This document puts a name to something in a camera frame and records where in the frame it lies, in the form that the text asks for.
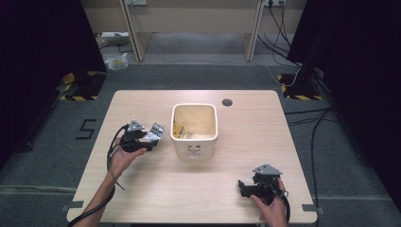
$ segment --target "human hand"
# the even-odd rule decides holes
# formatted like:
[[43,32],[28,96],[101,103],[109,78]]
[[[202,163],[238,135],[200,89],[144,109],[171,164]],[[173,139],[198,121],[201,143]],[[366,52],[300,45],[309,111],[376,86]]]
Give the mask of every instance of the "human hand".
[[[285,191],[284,184],[280,178],[277,179],[280,190]],[[266,205],[263,199],[251,195],[251,200],[256,204],[262,213],[260,220],[265,220],[270,227],[288,226],[286,216],[286,205],[279,197],[274,197],[270,205]]]
[[[116,138],[115,143],[118,145],[120,143],[120,140],[121,137]],[[122,148],[118,148],[118,150],[115,152],[110,162],[109,172],[112,173],[115,179],[118,179],[123,174],[123,172],[128,168],[128,166],[130,166],[132,161],[135,158],[143,155],[145,152],[147,152],[146,148],[140,148],[132,153],[128,153],[124,151]]]

